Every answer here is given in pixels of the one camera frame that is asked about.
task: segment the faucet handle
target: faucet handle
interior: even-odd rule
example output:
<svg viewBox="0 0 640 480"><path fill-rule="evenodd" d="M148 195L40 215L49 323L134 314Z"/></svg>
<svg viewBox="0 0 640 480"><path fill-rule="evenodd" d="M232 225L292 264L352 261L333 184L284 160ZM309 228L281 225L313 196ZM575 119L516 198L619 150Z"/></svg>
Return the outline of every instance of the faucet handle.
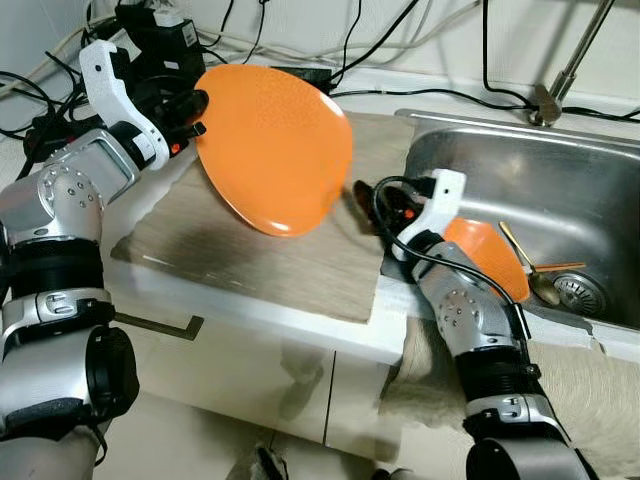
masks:
<svg viewBox="0 0 640 480"><path fill-rule="evenodd" d="M532 123L534 125L553 125L562 114L560 102L551 96L547 87L541 84L534 87L534 94L538 101L538 111L532 115Z"/></svg>

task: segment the spoon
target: spoon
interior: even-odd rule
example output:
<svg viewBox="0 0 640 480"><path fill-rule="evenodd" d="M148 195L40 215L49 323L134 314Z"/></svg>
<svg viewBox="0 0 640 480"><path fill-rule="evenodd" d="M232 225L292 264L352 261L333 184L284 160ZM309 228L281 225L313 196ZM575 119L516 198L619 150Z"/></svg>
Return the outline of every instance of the spoon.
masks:
<svg viewBox="0 0 640 480"><path fill-rule="evenodd" d="M507 222L499 222L500 230L507 236L509 241L513 244L514 247L520 252L522 257L529 264L529 268L531 268L531 273L529 274L529 286L533 293L535 293L538 297L540 297L544 302L549 305L558 306L560 305L560 293L556 290L556 287L553 286L553 282L546 277L543 273L536 271L536 267L526 254L522 246L516 240L515 235L511 231L509 224Z"/></svg>

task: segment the white countertop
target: white countertop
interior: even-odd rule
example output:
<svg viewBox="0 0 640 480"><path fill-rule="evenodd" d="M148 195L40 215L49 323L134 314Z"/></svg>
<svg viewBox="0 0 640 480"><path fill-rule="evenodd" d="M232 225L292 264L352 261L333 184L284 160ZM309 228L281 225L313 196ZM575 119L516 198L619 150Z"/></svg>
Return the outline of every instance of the white countertop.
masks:
<svg viewBox="0 0 640 480"><path fill-rule="evenodd" d="M415 88L416 77L366 70L356 79L344 82L343 89L377 88L391 85L393 88ZM437 113L485 118L490 120L524 123L518 114L489 110L484 107L452 99L444 95L386 97L356 96L342 97L338 103L348 111L393 114L399 108L412 108ZM637 125L595 120L586 117L565 115L557 128L597 133L625 138L640 138ZM0 142L0 158L13 152L15 145ZM159 172L146 172L136 188L131 189L105 212L102 253L107 288L114 293L133 296L156 307L199 315L207 321L231 321L250 328L275 332L301 342L349 352L381 363L394 364L402 356L406 333L407 314L415 312L419 304L411 287L385 277L380 277L370 321L353 324L323 318L262 300L244 297L205 285L183 280L146 267L111 259L109 253L115 243L130 233L153 205L160 200L196 158L195 148L189 147L172 159ZM582 345L588 347L592 338L585 330L553 324L533 315L528 316L534 338L549 343ZM615 356L640 360L640 334L619 330L606 325L594 328L594 335L604 343L607 351Z"/></svg>

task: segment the kitchen sink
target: kitchen sink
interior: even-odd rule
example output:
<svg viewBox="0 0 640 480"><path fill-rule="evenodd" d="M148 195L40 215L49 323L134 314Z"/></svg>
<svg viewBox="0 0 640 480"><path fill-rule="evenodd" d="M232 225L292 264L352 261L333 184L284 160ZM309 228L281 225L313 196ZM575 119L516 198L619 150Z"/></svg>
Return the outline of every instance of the kitchen sink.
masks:
<svg viewBox="0 0 640 480"><path fill-rule="evenodd" d="M466 173L460 216L510 223L535 263L586 262L549 274L563 297L523 302L551 320L640 329L640 142L414 110L405 174Z"/></svg>

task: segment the orange plate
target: orange plate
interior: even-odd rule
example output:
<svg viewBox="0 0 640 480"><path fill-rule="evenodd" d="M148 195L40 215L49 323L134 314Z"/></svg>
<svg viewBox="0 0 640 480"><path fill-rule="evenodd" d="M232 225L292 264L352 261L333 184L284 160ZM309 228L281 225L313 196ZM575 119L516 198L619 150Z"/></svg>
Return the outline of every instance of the orange plate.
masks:
<svg viewBox="0 0 640 480"><path fill-rule="evenodd" d="M198 154L220 195L249 224L277 236L318 226L351 163L351 127L308 83L267 67L222 65L196 87L209 94Z"/></svg>
<svg viewBox="0 0 640 480"><path fill-rule="evenodd" d="M456 217L447 227L444 238L457 243L473 263L516 302L529 297L527 275L518 257L491 224Z"/></svg>

